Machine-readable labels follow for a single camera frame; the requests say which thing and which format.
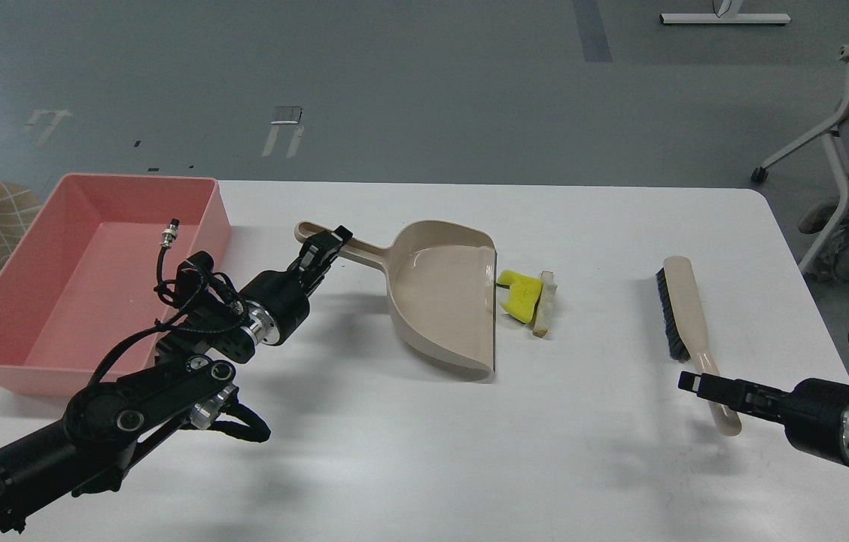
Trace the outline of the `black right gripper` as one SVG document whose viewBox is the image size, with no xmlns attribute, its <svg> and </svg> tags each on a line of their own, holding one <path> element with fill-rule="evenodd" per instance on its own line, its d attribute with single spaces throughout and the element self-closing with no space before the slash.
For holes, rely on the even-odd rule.
<svg viewBox="0 0 849 542">
<path fill-rule="evenodd" d="M 678 388 L 733 411 L 779 423 L 795 449 L 849 467 L 847 384 L 810 378 L 792 391 L 782 391 L 741 379 L 683 371 Z"/>
</svg>

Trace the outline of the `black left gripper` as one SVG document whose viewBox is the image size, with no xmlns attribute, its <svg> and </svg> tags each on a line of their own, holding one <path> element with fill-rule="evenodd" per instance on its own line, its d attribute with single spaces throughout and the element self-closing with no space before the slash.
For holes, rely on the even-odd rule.
<svg viewBox="0 0 849 542">
<path fill-rule="evenodd" d="M 290 339 L 309 315 L 309 297 L 352 237 L 353 232 L 344 226 L 309 236 L 302 244 L 300 261 L 285 271 L 263 271 L 242 288 L 246 316 L 241 330 L 253 346 L 280 346 Z"/>
</svg>

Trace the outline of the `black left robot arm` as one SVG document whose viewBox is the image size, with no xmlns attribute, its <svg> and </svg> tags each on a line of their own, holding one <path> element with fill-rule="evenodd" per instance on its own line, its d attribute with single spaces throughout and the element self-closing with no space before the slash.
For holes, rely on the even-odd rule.
<svg viewBox="0 0 849 542">
<path fill-rule="evenodd" d="M 175 312 L 116 344 L 55 421 L 0 447 L 0 533 L 66 494 L 116 492 L 126 474 L 179 430 L 266 442 L 265 419 L 239 401 L 236 366 L 260 344 L 280 346 L 309 315 L 309 299 L 352 240 L 345 227 L 307 234 L 286 270 L 238 289 L 210 254 L 163 275 L 179 233 L 173 219 L 157 254 L 155 292 Z"/>
</svg>

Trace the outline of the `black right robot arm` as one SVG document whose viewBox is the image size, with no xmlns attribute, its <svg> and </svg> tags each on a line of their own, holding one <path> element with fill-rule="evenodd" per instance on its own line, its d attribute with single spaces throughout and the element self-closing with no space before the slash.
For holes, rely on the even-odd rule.
<svg viewBox="0 0 849 542">
<path fill-rule="evenodd" d="M 735 413 L 779 423 L 794 449 L 849 467 L 847 384 L 810 378 L 792 391 L 782 391 L 747 380 L 683 371 L 678 387 Z"/>
</svg>

